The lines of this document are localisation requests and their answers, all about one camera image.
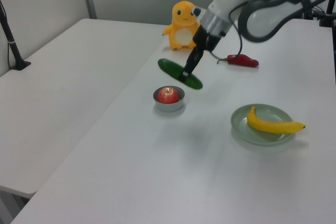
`red apple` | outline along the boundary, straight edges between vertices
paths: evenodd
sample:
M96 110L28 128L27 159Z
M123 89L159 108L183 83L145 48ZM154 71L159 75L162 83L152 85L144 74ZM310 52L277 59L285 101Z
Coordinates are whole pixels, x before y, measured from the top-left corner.
M175 103L179 101L179 95L176 89L172 87L164 87L159 91L156 99L161 103Z

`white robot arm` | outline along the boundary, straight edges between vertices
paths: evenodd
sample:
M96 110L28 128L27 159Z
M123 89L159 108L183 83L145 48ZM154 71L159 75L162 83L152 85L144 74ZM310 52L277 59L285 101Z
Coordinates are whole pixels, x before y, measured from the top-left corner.
M238 30L247 40L263 42L270 39L287 21L323 1L325 0L213 0L193 37L196 47L189 55L185 67L181 68L181 73L176 74L177 69L167 71L160 67L175 79L186 82L204 50L212 52L237 19Z

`yellow banana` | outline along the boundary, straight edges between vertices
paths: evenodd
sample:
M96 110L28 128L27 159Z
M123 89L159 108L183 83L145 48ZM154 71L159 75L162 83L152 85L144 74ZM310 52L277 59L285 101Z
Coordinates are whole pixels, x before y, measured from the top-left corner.
M306 126L299 122L268 122L261 120L255 113L256 108L252 107L247 115L248 124L256 130L275 133L289 134L303 130Z

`light green plate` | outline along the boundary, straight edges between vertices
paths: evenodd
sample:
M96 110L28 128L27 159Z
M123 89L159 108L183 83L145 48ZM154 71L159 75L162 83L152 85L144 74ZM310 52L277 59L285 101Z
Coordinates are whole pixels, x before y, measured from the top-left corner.
M293 138L294 134L271 134L255 130L247 123L247 115L252 106L256 107L256 115L265 121L285 122L293 121L281 109L266 104L249 104L237 109L231 116L231 125L235 132L243 139L258 145L282 144Z

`metal bowl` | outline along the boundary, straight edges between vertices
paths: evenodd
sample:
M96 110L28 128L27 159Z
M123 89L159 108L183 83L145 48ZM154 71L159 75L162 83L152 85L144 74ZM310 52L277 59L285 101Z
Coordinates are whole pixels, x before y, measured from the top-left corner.
M178 102L166 104L166 103L161 103L157 101L159 91L166 87L174 88L177 91L178 97L180 99ZM153 98L159 110L164 111L164 112L174 112L174 111L179 110L183 106L184 90L177 86L163 86L154 91Z

